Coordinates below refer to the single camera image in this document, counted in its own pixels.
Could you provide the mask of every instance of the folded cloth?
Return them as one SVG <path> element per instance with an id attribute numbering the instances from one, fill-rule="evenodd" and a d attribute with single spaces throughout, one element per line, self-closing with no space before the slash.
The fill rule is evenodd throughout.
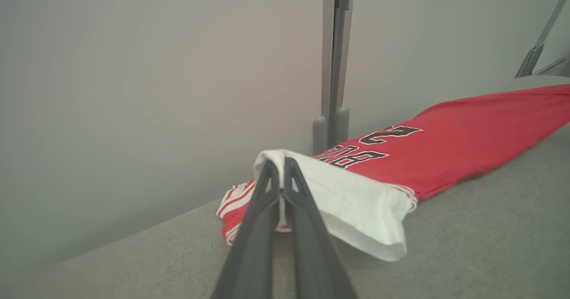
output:
<path id="1" fill-rule="evenodd" d="M 314 159 L 287 150 L 262 151 L 254 178 L 285 157 L 299 163 L 334 236 L 387 261 L 406 253 L 402 227 L 417 204 L 469 176 L 513 159 L 570 122 L 570 84 L 462 98 L 412 120 L 344 142 Z M 218 216 L 231 244 L 255 179 L 226 193 Z M 289 231 L 281 203 L 277 230 Z"/>

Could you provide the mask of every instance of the white panel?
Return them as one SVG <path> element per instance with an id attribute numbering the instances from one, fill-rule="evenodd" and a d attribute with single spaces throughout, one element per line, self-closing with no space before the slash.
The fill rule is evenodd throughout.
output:
<path id="1" fill-rule="evenodd" d="M 568 55 L 570 55 L 570 1 L 566 0 L 566 4 L 544 42 L 544 50 L 536 62 L 534 72 Z"/>
<path id="2" fill-rule="evenodd" d="M 0 55 L 5 278 L 310 153 L 322 0 L 0 0 Z"/>
<path id="3" fill-rule="evenodd" d="M 444 100 L 501 91 L 558 0 L 354 0 L 349 137 Z"/>

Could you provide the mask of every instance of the red fabric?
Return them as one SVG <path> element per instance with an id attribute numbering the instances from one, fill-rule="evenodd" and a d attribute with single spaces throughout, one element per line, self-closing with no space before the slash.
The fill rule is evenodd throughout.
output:
<path id="1" fill-rule="evenodd" d="M 437 104 L 315 158 L 426 199 L 497 168 L 567 122 L 570 84 L 488 94 Z"/>

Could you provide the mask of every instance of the white fabric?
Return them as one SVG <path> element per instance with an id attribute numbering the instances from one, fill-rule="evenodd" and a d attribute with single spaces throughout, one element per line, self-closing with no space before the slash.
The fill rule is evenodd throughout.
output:
<path id="1" fill-rule="evenodd" d="M 382 260 L 396 261 L 405 256 L 402 220 L 417 204 L 413 191 L 284 149 L 259 153 L 253 167 L 255 181 L 265 161 L 271 160 L 283 188 L 286 157 L 299 164 L 330 234 Z"/>

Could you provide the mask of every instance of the garment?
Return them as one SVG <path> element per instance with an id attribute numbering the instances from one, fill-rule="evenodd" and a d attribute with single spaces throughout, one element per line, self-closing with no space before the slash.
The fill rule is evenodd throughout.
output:
<path id="1" fill-rule="evenodd" d="M 329 232 L 373 256 L 405 255 L 401 222 L 417 204 L 473 175 L 487 173 L 570 122 L 570 84 L 443 102 L 412 120 L 344 142 L 311 159 L 263 151 L 282 171 L 294 157 Z M 239 229 L 255 180 L 226 193 L 218 216 L 228 243 Z M 288 231 L 283 211 L 277 230 Z"/>

